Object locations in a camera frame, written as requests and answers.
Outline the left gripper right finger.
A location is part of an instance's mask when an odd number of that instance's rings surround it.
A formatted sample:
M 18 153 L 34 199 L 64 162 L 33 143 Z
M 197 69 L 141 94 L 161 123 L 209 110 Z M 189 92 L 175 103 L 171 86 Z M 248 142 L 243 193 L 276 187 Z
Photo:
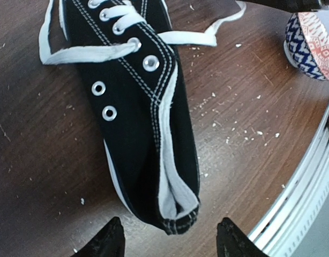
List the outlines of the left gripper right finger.
M 264 253 L 228 217 L 217 226 L 218 257 L 264 257 Z

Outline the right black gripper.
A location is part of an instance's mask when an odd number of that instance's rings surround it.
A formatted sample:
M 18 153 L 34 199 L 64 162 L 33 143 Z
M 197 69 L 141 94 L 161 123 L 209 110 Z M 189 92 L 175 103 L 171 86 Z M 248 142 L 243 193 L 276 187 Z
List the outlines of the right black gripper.
M 329 0 L 247 0 L 286 12 L 316 12 L 328 10 Z

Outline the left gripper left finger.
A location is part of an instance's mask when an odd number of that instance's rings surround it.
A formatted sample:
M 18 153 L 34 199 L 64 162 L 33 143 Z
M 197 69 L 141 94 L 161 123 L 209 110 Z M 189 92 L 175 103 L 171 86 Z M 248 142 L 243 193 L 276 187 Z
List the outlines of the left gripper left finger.
M 124 254 L 124 228 L 119 217 L 113 217 L 73 257 L 123 257 Z

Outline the white shoelace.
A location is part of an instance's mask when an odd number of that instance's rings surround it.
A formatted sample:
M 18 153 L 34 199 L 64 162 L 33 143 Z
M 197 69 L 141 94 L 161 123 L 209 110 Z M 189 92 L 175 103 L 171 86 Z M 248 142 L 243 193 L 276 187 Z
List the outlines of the white shoelace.
M 231 22 L 241 18 L 246 10 L 246 3 L 237 1 L 240 7 L 237 13 L 216 20 L 203 33 L 188 31 L 168 31 L 159 34 L 159 37 L 166 44 L 193 44 L 202 46 L 217 46 L 216 33 L 224 22 Z M 55 53 L 51 53 L 49 43 L 49 28 L 51 23 L 51 11 L 54 1 L 49 1 L 47 6 L 44 22 L 39 32 L 39 56 L 40 61 L 44 65 L 72 64 L 72 63 L 102 63 L 125 57 L 136 52 L 141 47 L 138 38 L 132 37 L 126 43 L 115 44 L 112 46 L 77 46 L 61 49 Z M 103 9 L 99 18 L 102 21 L 108 21 L 111 18 L 117 18 L 116 24 L 113 25 L 113 32 L 121 35 L 124 31 L 138 23 L 146 20 L 136 11 L 130 1 L 124 1 L 123 5 L 114 6 Z

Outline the black white canvas sneaker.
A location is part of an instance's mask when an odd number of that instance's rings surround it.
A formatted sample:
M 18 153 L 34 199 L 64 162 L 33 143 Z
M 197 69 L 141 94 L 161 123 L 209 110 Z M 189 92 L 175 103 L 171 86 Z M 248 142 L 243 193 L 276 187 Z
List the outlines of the black white canvas sneaker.
M 61 1 L 70 46 L 140 48 L 103 63 L 77 64 L 97 118 L 115 190 L 141 221 L 168 235 L 196 222 L 199 168 L 177 48 L 159 35 L 171 30 L 164 1 L 132 1 L 143 21 L 116 34 L 117 19 L 100 15 L 122 1 Z

